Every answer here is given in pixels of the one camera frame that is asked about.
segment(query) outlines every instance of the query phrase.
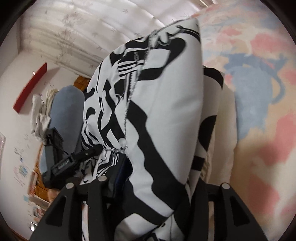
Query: silver rivet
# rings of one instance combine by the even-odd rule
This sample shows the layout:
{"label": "silver rivet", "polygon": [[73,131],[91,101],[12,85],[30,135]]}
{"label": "silver rivet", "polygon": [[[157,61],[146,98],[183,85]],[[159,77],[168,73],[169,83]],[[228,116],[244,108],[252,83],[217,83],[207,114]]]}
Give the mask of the silver rivet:
{"label": "silver rivet", "polygon": [[229,186],[228,183],[223,183],[223,184],[222,184],[222,188],[224,188],[224,189],[229,189],[230,186]]}
{"label": "silver rivet", "polygon": [[100,182],[104,182],[104,181],[107,180],[107,177],[106,177],[106,176],[99,176],[99,177],[98,177],[98,180],[99,180]]}
{"label": "silver rivet", "polygon": [[67,185],[66,185],[66,188],[67,189],[71,189],[73,187],[74,187],[74,184],[73,183],[67,183]]}

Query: red strip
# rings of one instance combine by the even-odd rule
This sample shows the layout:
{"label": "red strip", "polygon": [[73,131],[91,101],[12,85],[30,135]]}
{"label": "red strip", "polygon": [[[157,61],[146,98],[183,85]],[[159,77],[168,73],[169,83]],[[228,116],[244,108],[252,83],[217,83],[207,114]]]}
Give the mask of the red strip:
{"label": "red strip", "polygon": [[15,101],[13,109],[19,113],[20,109],[24,105],[24,102],[28,98],[29,94],[34,89],[35,85],[39,82],[41,77],[47,72],[47,63],[41,66],[41,68],[35,73],[35,75],[30,79],[27,85],[23,88],[22,92],[20,93],[19,97]]}

